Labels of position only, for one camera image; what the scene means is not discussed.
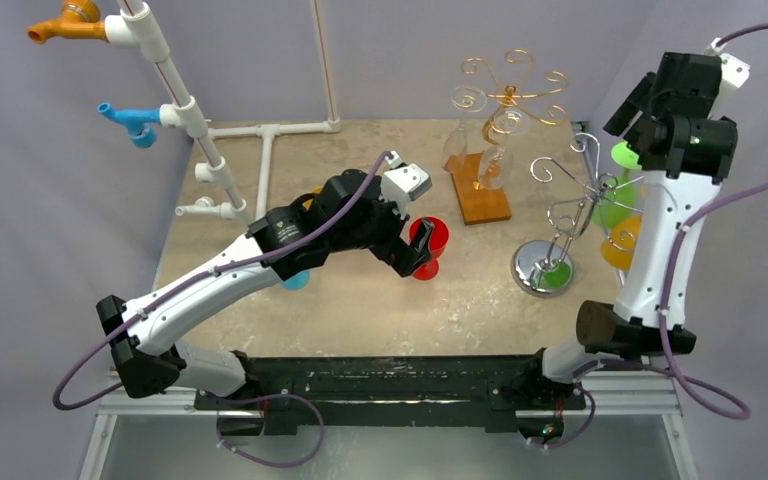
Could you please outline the red wine glass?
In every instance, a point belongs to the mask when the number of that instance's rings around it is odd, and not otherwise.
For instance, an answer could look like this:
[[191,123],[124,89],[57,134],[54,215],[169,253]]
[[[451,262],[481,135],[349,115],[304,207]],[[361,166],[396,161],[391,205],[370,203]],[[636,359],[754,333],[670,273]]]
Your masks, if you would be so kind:
[[429,241],[431,260],[418,268],[412,276],[417,280],[428,281],[436,277],[439,273],[439,258],[445,251],[446,245],[450,239],[450,231],[446,223],[437,217],[421,217],[420,219],[415,220],[410,226],[409,238],[411,240],[416,236],[423,220],[429,220],[434,226]]

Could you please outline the blue wine glass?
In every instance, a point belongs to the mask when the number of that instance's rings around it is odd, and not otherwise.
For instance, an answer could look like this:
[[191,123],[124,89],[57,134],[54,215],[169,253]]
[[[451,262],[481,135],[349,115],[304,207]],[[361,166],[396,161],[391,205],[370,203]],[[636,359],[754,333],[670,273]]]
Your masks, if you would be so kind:
[[292,277],[283,280],[281,285],[290,291],[297,291],[304,288],[310,281],[310,271],[303,270]]

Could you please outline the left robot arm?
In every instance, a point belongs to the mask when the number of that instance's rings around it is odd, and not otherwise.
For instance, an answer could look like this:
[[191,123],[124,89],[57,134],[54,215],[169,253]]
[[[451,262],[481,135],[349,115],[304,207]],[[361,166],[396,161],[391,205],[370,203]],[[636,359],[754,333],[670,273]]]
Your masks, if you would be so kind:
[[140,298],[109,296],[96,305],[125,392],[145,398],[169,387],[203,390],[232,408],[257,399],[244,354],[205,350],[183,336],[238,300],[322,266],[332,253],[368,250],[399,276],[431,259],[431,221],[405,242],[409,205],[432,187],[427,172],[402,165],[367,177],[348,169],[317,193],[256,220],[226,249],[187,276]]

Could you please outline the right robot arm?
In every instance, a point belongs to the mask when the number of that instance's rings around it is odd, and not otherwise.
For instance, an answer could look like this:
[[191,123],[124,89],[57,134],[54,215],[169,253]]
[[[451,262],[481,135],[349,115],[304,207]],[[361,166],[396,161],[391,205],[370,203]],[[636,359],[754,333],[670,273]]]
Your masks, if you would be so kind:
[[685,293],[702,209],[719,195],[738,143],[735,121],[718,114],[748,80],[748,63],[727,53],[667,52],[607,120],[606,133],[637,154],[646,191],[625,283],[613,303],[585,301],[573,338],[542,353],[521,392],[536,407],[556,399],[598,357],[687,354]]

